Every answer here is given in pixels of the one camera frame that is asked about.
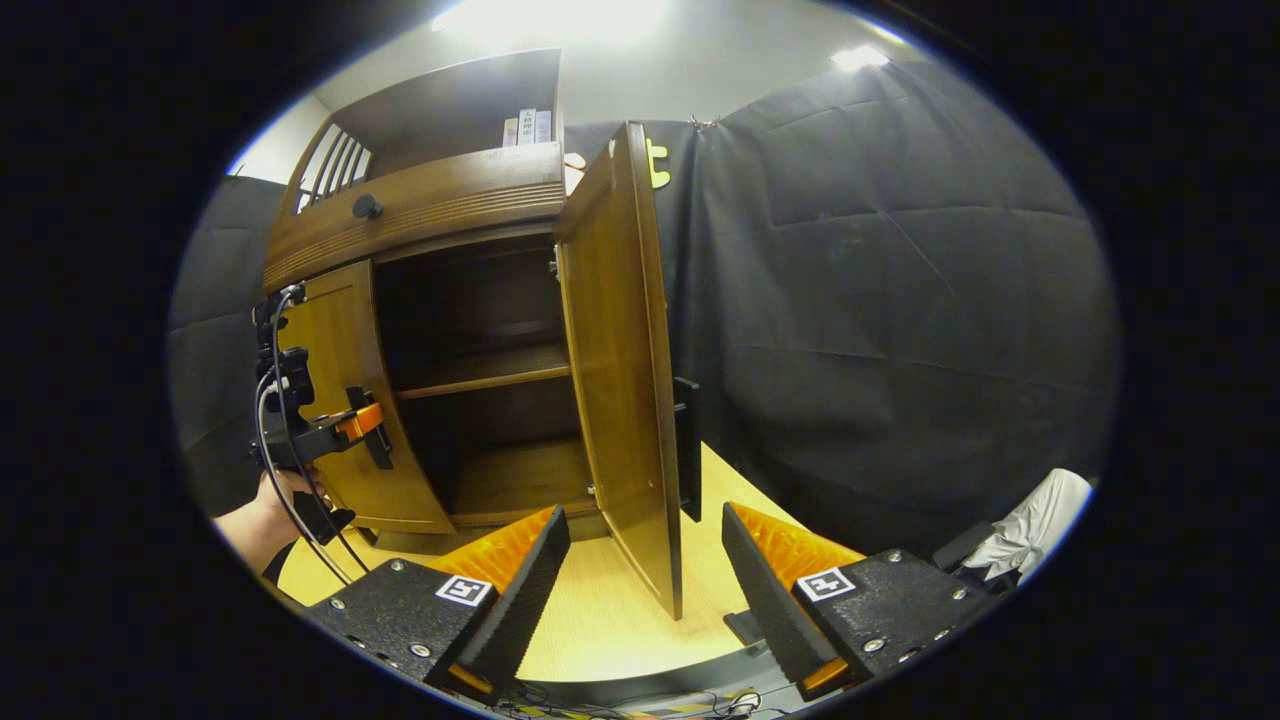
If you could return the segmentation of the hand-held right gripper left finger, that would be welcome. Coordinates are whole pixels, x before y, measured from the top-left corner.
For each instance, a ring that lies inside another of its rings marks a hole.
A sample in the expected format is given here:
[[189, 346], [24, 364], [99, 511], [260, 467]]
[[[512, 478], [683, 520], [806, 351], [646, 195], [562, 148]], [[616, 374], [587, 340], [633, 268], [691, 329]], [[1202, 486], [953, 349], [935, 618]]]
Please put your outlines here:
[[570, 544], [564, 507], [552, 505], [430, 562], [390, 559], [305, 615], [410, 682], [499, 701]]

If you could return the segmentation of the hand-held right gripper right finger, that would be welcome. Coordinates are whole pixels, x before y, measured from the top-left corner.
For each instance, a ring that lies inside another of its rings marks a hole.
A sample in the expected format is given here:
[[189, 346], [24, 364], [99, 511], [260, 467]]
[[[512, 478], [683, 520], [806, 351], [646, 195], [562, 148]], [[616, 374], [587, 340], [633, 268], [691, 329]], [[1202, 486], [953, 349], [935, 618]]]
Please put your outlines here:
[[991, 606], [986, 588], [904, 550], [864, 555], [744, 503], [724, 503], [721, 541], [805, 701], [893, 673]]

